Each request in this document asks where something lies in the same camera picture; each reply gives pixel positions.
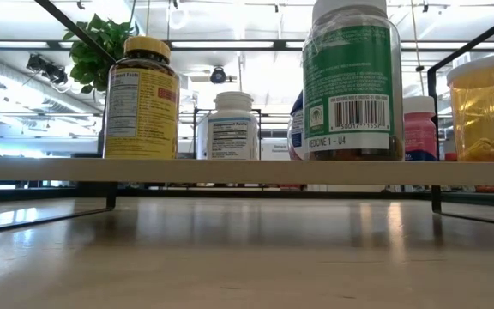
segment yellow label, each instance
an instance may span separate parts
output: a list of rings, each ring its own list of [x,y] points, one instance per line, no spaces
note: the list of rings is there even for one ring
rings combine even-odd
[[[178,81],[146,69],[111,76],[105,158],[174,159],[177,153]]]

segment supplement bottle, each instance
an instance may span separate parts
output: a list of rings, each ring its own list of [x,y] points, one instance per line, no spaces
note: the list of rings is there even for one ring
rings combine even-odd
[[[303,93],[301,92],[292,106],[291,119],[287,129],[287,147],[289,148],[289,157],[293,161],[304,159],[304,110],[302,98]]]
[[[437,161],[434,99],[427,96],[405,98],[405,161]]]
[[[317,0],[303,49],[309,160],[401,161],[400,36],[386,0]]]
[[[125,41],[125,58],[110,69],[105,158],[176,157],[180,85],[170,56],[169,46],[157,39]]]
[[[250,113],[250,95],[230,91],[217,94],[217,112],[208,117],[208,159],[258,160],[258,126]]]

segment wooden surface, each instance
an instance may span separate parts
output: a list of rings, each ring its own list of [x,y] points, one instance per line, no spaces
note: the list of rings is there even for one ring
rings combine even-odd
[[[0,158],[0,180],[494,185],[494,163]]]
[[[24,207],[97,200],[66,201]],[[420,201],[119,198],[0,233],[0,308],[494,308],[494,225]]]

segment white supplement bottle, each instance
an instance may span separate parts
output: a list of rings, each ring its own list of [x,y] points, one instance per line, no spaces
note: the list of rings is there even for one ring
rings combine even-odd
[[[403,160],[401,45],[386,0],[317,0],[303,49],[305,157]]]
[[[216,113],[208,117],[209,160],[258,160],[256,117],[250,95],[229,91],[217,94]]]

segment brown glass bottle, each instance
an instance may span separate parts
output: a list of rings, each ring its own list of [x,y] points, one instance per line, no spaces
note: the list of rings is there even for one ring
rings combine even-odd
[[[125,58],[109,73],[105,158],[176,157],[180,80],[170,56],[157,39],[125,41]]]

